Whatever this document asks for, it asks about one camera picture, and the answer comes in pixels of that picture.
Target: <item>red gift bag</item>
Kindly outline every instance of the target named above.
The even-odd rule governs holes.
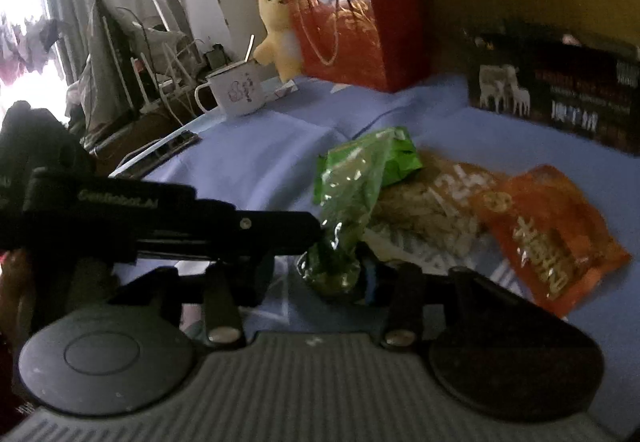
[[[308,76],[396,92],[427,77],[419,0],[289,0]]]

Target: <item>gift bag rope handle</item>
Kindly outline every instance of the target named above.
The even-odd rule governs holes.
[[[306,29],[305,19],[302,16],[302,10],[300,10],[300,0],[296,0],[296,5],[298,6],[298,12],[300,13],[300,23],[302,24],[302,30],[305,32],[305,36],[306,36],[307,41],[309,42],[309,44],[311,45],[311,48],[316,53],[316,56],[318,57],[318,60],[320,60],[324,66],[331,67],[335,63],[335,59],[338,57],[338,46],[339,46],[339,44],[338,44],[338,10],[340,9],[340,0],[335,0],[334,54],[332,55],[330,60],[326,60],[324,58],[324,56],[322,55],[322,52],[320,52],[318,50],[318,47],[316,47],[316,44],[311,39],[311,36],[309,35],[309,31],[307,31],[307,29]]]

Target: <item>green snack bag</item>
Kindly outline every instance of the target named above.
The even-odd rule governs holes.
[[[301,257],[303,279],[324,297],[357,300],[355,248],[380,189],[422,167],[407,131],[388,128],[329,151],[318,161],[314,199],[322,206],[322,240]]]

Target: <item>transparent plastic wrapper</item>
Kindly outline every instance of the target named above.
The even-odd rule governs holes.
[[[470,200],[540,307],[564,317],[631,256],[569,178],[548,165]]]
[[[408,133],[390,128],[332,149],[322,159],[316,198],[322,206],[322,241],[300,258],[302,278],[319,294],[356,300],[360,265],[356,244],[385,183],[401,180],[421,167]]]
[[[424,167],[402,183],[383,189],[373,216],[412,231],[456,257],[466,257],[481,233],[469,198],[503,176],[430,151],[419,155]]]

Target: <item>orange snack bag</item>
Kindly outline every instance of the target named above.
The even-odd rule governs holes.
[[[470,203],[536,303],[558,317],[631,259],[598,210],[552,166],[500,181]]]

